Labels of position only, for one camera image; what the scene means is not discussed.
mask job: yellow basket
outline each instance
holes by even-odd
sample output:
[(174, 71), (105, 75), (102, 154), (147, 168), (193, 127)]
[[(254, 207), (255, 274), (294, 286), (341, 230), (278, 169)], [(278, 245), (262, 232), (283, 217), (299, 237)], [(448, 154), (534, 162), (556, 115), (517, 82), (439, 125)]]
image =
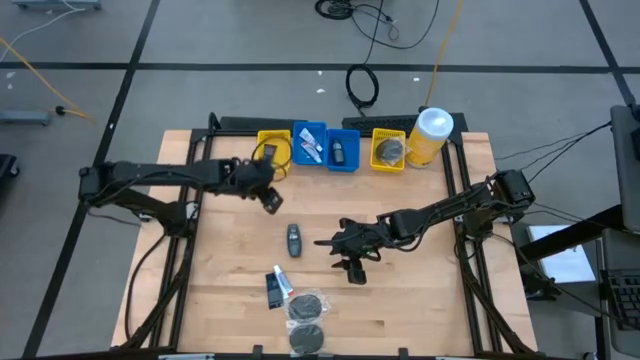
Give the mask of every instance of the yellow basket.
[(279, 165), (283, 165), (287, 161), (289, 161), (289, 163), (284, 166), (284, 170), (282, 167), (277, 167), (276, 173), (284, 176), (284, 171), (289, 172), (289, 168), (291, 167), (291, 155), (292, 155), (291, 145), (290, 145), (291, 131), (289, 130), (258, 131), (258, 136), (256, 137), (256, 144), (260, 144), (260, 143), (262, 144), (256, 150), (255, 158), (260, 159), (263, 157), (265, 145), (277, 146), (278, 148), (276, 149), (276, 155), (273, 158), (273, 163), (279, 164)]
[(369, 163), (371, 164), (371, 168), (377, 171), (384, 172), (401, 172), (404, 170), (404, 156), (402, 160), (398, 161), (394, 166), (389, 166), (383, 162), (380, 162), (376, 158), (376, 148), (378, 145), (390, 138), (397, 138), (398, 140), (402, 139), (402, 145), (405, 145), (405, 137), (406, 134), (404, 131), (399, 130), (388, 130), (388, 129), (373, 129), (373, 137), (371, 139), (371, 155), (369, 155)]

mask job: concrete floor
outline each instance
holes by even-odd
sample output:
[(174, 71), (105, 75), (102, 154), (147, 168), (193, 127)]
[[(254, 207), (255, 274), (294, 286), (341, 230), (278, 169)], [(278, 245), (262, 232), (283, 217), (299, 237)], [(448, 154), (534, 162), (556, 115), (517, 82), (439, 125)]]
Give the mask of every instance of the concrete floor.
[[(0, 208), (0, 358), (22, 354), (76, 208), (77, 171), (93, 161), (151, 3), (104, 0), (101, 12), (72, 14), (16, 45), (34, 62), (113, 63), (120, 70), (42, 71), (93, 115), (97, 125), (67, 117), (54, 119), (49, 127), (0, 127), (0, 153), (17, 155), (22, 165), (20, 178)], [(329, 70), (335, 68), (332, 64), (362, 62), (369, 41), (350, 21), (320, 18), (313, 3), (161, 0), (143, 63), (303, 63), (319, 64), (325, 71), (320, 75), (286, 66), (260, 71), (260, 65), (252, 71), (138, 70), (107, 159), (154, 161), (165, 130), (203, 127), (210, 111), (219, 116), (322, 120), (332, 127), (339, 127), (343, 117), (357, 116), (344, 90), (344, 71)], [(441, 0), (433, 29), (420, 46), (407, 51), (376, 46), (370, 63), (433, 64), (455, 3)], [(640, 31), (635, 21), (640, 3), (589, 3), (618, 64), (640, 66), (635, 36)], [(403, 43), (413, 42), (424, 31), (433, 8), (433, 0), (385, 4), (398, 20)], [(481, 68), (439, 74), (430, 105), (464, 112), (471, 131), (489, 132), (496, 156), (589, 130), (607, 122), (609, 107), (623, 102), (614, 77), (606, 71), (554, 70), (607, 66), (578, 0), (474, 0), (465, 3), (461, 16), (444, 64), (549, 67), (548, 74)], [(0, 3), (0, 35), (9, 40), (51, 18), (42, 11), (19, 11), (5, 1)], [(373, 21), (360, 20), (371, 30)], [(415, 112), (431, 81), (429, 72), (381, 71), (377, 76), (380, 97), (366, 110), (370, 115)], [(640, 94), (640, 75), (625, 79)], [(354, 75), (354, 86), (363, 98), (371, 92), (359, 75)], [(29, 71), (0, 70), (0, 109), (46, 110), (59, 103)], [(498, 165), (520, 167), (540, 154)], [(589, 216), (619, 202), (614, 174), (611, 134), (601, 131), (547, 169), (533, 187), (540, 202)], [(545, 215), (525, 220), (563, 222)], [(39, 355), (108, 348), (136, 234), (134, 227), (87, 218)], [(592, 318), (550, 304), (532, 303), (530, 309), (542, 351), (576, 357), (595, 350)], [(622, 356), (614, 352), (614, 357)]]

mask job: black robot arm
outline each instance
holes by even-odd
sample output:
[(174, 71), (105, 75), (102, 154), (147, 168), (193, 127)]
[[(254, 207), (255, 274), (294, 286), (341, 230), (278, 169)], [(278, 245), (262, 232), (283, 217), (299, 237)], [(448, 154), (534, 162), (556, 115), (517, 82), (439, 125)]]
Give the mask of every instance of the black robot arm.
[(466, 236), (486, 237), (493, 229), (493, 220), (507, 217), (516, 222), (534, 201), (535, 196), (522, 172), (501, 171), (465, 192), (422, 209), (378, 215), (374, 224), (340, 219), (343, 231), (337, 232), (331, 240), (316, 241), (315, 244), (331, 246), (331, 255), (343, 257), (333, 267), (345, 269), (350, 283), (364, 285), (367, 277), (360, 260), (380, 261), (381, 248), (411, 252), (420, 245), (430, 226), (456, 217), (460, 217), (458, 220)]
[(270, 186), (275, 170), (271, 159), (215, 159), (191, 165), (104, 163), (80, 170), (78, 197), (89, 207), (117, 205), (139, 217), (158, 219), (169, 236), (186, 236), (190, 215), (185, 204), (165, 203), (130, 188), (134, 185), (189, 186), (215, 195), (259, 199), (275, 214), (282, 198)]

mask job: wooden tabletop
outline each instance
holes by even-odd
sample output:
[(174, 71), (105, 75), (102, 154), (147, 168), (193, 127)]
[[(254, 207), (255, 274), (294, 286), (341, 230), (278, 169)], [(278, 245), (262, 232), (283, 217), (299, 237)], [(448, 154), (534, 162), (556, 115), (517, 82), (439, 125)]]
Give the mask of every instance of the wooden tabletop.
[[(189, 136), (189, 131), (165, 132), (158, 163), (184, 163)], [(463, 138), (471, 181), (483, 181), (495, 171), (488, 135), (466, 133)], [(254, 146), (253, 137), (216, 137), (212, 157), (249, 157)], [(370, 169), (369, 149), (370, 139), (362, 139), (361, 167), (353, 174), (293, 165), (289, 176), (274, 185), (284, 198), (276, 215), (267, 214), (259, 202), (205, 195), (179, 351), (248, 353), (253, 345), (261, 344), (265, 353), (288, 354), (285, 313), (269, 310), (266, 298), (265, 274), (278, 264), (296, 291), (317, 288), (327, 296), (331, 309), (322, 320), (327, 352), (392, 355), (399, 347), (407, 347), (411, 355), (473, 354), (451, 221), (430, 228), (415, 252), (383, 249), (381, 262), (363, 261), (368, 278), (364, 286), (349, 284), (343, 270), (331, 268), (339, 256), (329, 256), (330, 248), (313, 245), (314, 240), (330, 239), (339, 231), (341, 217), (373, 222), (377, 214), (420, 208), (447, 197), (439, 156), (427, 169), (407, 168), (389, 174)], [(455, 159), (452, 148), (459, 191)], [(178, 192), (175, 187), (154, 187), (150, 195), (172, 201)], [(287, 252), (285, 235), (290, 223), (300, 226), (300, 258), (290, 258)], [(157, 223), (142, 226), (132, 269), (161, 232)], [(503, 225), (495, 226), (495, 232), (510, 236)], [(138, 274), (133, 329), (157, 301), (167, 244), (165, 241), (146, 260)], [(485, 256), (498, 310), (523, 342), (535, 349), (513, 248), (488, 239)], [(169, 320), (161, 344), (168, 342), (172, 307), (165, 315)], [(489, 349), (484, 312), (477, 307), (484, 348)], [(114, 345), (125, 340), (123, 318), (124, 306)]]

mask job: toothpaste tube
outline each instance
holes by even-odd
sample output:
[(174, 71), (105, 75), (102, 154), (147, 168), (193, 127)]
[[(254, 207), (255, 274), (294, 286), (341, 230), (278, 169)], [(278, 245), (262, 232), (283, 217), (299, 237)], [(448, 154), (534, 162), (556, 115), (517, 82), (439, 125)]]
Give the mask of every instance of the toothpaste tube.
[(316, 140), (316, 138), (313, 137), (313, 135), (311, 135), (311, 133), (309, 132), (309, 130), (307, 130), (307, 128), (302, 129), (302, 131), (300, 131), (300, 137), (310, 143), (314, 148), (316, 148), (316, 150), (318, 151), (322, 151), (322, 146), (320, 146), (320, 144), (318, 144), (318, 141)]
[(276, 273), (276, 279), (278, 279), (278, 285), (280, 285), (280, 291), (282, 291), (282, 298), (286, 299), (289, 296), (293, 296), (293, 288), (289, 284), (289, 280), (280, 269), (280, 266), (274, 265), (273, 271)]
[(307, 154), (309, 154), (309, 156), (311, 156), (311, 158), (315, 162), (317, 162), (318, 164), (322, 162), (322, 159), (320, 158), (320, 154), (318, 154), (318, 151), (316, 151), (316, 148), (314, 148), (313, 145), (311, 145), (311, 143), (304, 141), (302, 143), (302, 148), (307, 152)]

